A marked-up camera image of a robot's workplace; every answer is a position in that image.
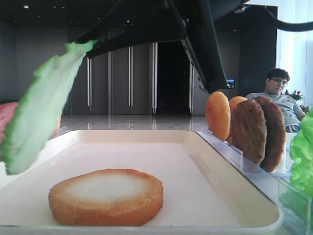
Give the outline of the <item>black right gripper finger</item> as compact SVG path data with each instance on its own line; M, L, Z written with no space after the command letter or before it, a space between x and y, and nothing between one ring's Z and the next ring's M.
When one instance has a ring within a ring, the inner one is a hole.
M112 10L77 42L98 40L103 34L122 27L125 27L126 32L134 27L172 22L176 22L176 9L170 0L119 0Z

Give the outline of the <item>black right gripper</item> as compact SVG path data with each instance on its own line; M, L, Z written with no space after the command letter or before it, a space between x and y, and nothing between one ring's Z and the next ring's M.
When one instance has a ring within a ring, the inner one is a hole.
M243 0L158 0L157 23L134 27L100 42L88 58L147 43L181 41L208 93L226 86L214 22L228 13L244 10Z

